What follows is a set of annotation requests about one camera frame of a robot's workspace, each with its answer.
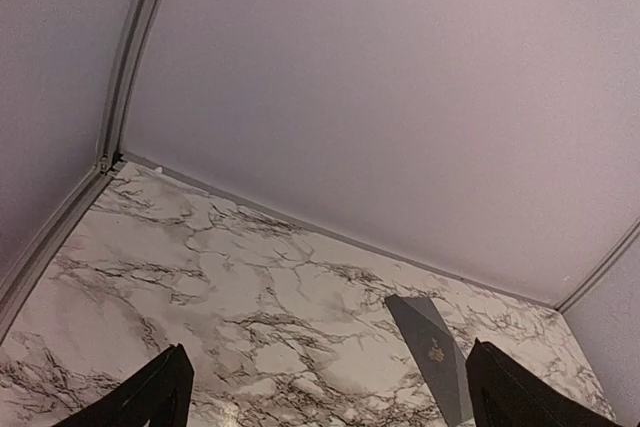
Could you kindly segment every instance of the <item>black object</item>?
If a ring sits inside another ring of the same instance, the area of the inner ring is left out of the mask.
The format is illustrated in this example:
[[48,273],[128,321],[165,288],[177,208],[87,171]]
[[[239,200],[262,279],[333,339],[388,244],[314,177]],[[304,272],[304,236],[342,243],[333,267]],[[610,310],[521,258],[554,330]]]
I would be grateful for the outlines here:
[[385,303],[447,425],[471,419],[464,355],[433,301],[391,295]]
[[185,427],[193,367],[170,346],[119,387],[54,427]]
[[620,427],[545,384],[491,342],[466,362],[476,427]]

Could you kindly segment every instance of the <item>wall trim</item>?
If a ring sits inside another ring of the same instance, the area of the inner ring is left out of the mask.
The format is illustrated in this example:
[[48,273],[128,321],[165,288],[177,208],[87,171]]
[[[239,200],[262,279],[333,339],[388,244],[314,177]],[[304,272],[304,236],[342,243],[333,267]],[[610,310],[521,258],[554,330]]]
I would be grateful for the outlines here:
[[567,313],[571,307],[578,303],[585,295],[587,295],[594,287],[596,287],[604,276],[609,272],[622,255],[629,249],[633,242],[640,236],[640,217],[638,217],[633,225],[622,235],[620,240],[607,252],[598,265],[589,273],[589,275],[567,295],[558,302],[554,308],[561,314]]
[[111,69],[98,141],[97,164],[108,171],[119,159],[120,141],[140,59],[161,0],[132,0]]
[[109,185],[113,173],[94,167],[27,245],[0,285],[0,343],[38,280],[84,213]]
[[208,192],[210,194],[213,194],[217,197],[221,197],[223,199],[227,199],[230,200],[238,205],[242,205],[244,207],[249,207],[251,209],[257,210],[258,212],[262,212],[263,214],[269,215],[271,217],[274,217],[276,219],[282,220],[284,222],[288,222],[294,225],[297,225],[299,227],[302,227],[305,230],[308,230],[309,232],[313,232],[316,234],[321,234],[324,235],[326,237],[329,237],[331,239],[334,240],[338,240],[340,242],[344,242],[345,244],[349,244],[352,245],[354,247],[358,247],[359,249],[362,250],[366,250],[368,252],[372,252],[374,254],[378,254],[378,255],[382,255],[384,257],[388,257],[390,259],[393,259],[395,261],[398,262],[404,262],[406,264],[409,265],[413,265],[414,267],[418,267],[419,269],[422,270],[426,270],[427,272],[431,272],[432,274],[436,274],[436,275],[440,275],[442,277],[445,277],[447,279],[454,279],[454,280],[458,280],[461,282],[464,282],[465,284],[469,284],[469,285],[473,285],[475,287],[479,287],[481,289],[485,289],[488,290],[490,292],[495,292],[497,294],[501,294],[501,295],[506,295],[507,297],[512,297],[514,299],[518,299],[518,300],[522,300],[524,302],[528,302],[530,304],[533,305],[537,305],[540,307],[545,307],[548,309],[553,309],[553,306],[550,304],[546,304],[544,302],[541,302],[539,300],[535,300],[535,299],[531,299],[529,297],[526,297],[524,295],[519,295],[519,294],[514,294],[513,292],[507,292],[506,290],[502,290],[502,289],[498,289],[495,287],[491,287],[489,285],[483,284],[482,282],[478,282],[476,280],[472,280],[472,279],[468,279],[466,277],[462,277],[460,275],[455,275],[452,274],[450,272],[447,272],[445,270],[442,270],[438,267],[434,267],[432,265],[429,264],[425,264],[423,262],[419,262],[417,260],[413,260],[410,259],[408,257],[404,257],[402,255],[396,254],[394,252],[385,250],[385,249],[381,249],[379,247],[375,247],[371,244],[367,244],[365,242],[362,242],[360,240],[356,240],[353,239],[351,237],[348,237],[346,235],[340,234],[338,232],[329,230],[329,229],[325,229],[323,227],[319,227],[315,224],[311,224],[309,222],[305,222],[304,220],[300,220],[297,219],[295,217],[291,217],[287,214],[283,214],[282,212],[279,212],[277,210],[273,210],[270,209],[269,207],[265,207],[264,205],[258,204],[256,202],[253,202],[251,200],[248,200],[244,197],[240,197],[236,194],[232,194],[230,192],[227,192],[225,190],[221,190],[218,189],[217,187],[213,187],[211,185],[205,184],[204,182],[201,182],[199,180],[194,179],[193,177],[189,177],[187,175],[181,174],[180,172],[177,172],[175,170],[169,169],[161,164],[158,164],[156,162],[153,162],[151,160],[148,160],[144,157],[140,157],[136,154],[132,154],[131,152],[123,152],[122,154],[122,159],[128,162],[133,162],[136,164],[140,164],[144,167],[147,167],[149,169],[157,169],[158,167],[162,168],[162,173],[167,175],[168,177],[171,177],[175,180],[178,180],[180,182],[183,182],[187,185],[190,185],[191,187],[196,187],[198,189],[204,190],[205,192]]
[[0,284],[0,343],[45,269],[121,164],[120,140],[146,39],[160,0],[131,0],[115,53],[96,164],[29,242]]

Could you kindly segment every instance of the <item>lavender wall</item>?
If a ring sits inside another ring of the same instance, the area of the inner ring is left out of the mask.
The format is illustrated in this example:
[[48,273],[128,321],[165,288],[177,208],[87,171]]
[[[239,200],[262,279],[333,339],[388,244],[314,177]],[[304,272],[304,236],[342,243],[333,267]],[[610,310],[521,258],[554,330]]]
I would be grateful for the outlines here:
[[95,163],[131,0],[0,0],[0,281]]
[[640,0],[163,0],[125,147],[556,302],[640,215]]
[[640,241],[565,314],[622,425],[640,422]]

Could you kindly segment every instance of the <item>marble pattern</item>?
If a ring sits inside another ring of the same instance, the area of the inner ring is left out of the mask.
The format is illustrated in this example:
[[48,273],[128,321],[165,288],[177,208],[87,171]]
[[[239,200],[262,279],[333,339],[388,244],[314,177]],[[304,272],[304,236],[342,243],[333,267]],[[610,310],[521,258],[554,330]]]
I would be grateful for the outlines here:
[[0,425],[51,425],[180,342],[195,368],[190,426],[444,426],[391,294],[431,297],[465,355],[491,341],[612,417],[556,312],[128,164],[0,349]]

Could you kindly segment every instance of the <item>marble countertop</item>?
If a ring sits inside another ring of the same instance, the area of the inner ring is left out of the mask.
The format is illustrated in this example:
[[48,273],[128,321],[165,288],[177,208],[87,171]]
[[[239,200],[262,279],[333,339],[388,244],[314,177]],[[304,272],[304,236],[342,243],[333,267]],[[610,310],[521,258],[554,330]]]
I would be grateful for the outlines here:
[[0,425],[44,426],[170,343],[195,368],[190,426],[444,426],[384,298],[429,296],[476,337],[612,418],[558,313],[305,231],[128,164],[0,348]]

